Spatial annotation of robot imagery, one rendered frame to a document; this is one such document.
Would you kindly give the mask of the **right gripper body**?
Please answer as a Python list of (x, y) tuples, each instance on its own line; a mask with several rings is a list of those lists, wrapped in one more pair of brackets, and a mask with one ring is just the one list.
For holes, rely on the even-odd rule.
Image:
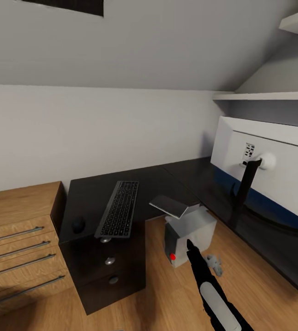
[[(190, 238), (189, 238), (190, 239)], [(188, 240), (189, 240), (188, 239)], [(191, 239), (190, 239), (191, 241)], [(193, 242), (191, 241), (193, 244)], [(206, 268), (209, 271), (208, 265), (206, 264), (206, 261), (203, 259), (203, 257), (200, 254), (200, 250), (193, 244), (195, 249), (189, 249), (189, 260), (191, 262), (191, 267), (193, 270), (193, 274), (195, 275), (195, 272), (198, 268)]]

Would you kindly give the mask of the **mouse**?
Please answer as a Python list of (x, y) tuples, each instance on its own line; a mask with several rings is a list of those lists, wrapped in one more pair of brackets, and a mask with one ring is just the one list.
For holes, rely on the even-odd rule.
[(84, 224), (85, 224), (85, 220), (83, 219), (83, 217), (77, 217), (72, 221), (72, 228), (74, 231), (79, 231), (82, 229)]

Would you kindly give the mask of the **monitor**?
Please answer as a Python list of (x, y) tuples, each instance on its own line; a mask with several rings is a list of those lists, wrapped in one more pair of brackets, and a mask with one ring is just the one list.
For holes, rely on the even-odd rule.
[(284, 230), (292, 228), (274, 222), (244, 205), (250, 188), (298, 215), (298, 126), (220, 116), (211, 161), (241, 181), (233, 211), (246, 210), (257, 218)]

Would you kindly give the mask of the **keyboard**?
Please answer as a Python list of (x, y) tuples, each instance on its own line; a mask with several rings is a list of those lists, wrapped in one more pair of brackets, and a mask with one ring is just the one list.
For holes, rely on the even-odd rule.
[(95, 238), (129, 238), (139, 182), (118, 181)]

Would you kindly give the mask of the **notebook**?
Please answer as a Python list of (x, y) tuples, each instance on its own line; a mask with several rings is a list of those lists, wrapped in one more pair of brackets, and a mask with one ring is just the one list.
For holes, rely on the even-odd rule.
[(166, 212), (167, 215), (173, 216), (180, 219), (181, 216), (188, 209), (187, 205), (184, 205), (178, 201), (172, 200), (162, 194), (159, 194), (154, 200), (152, 200), (150, 205)]

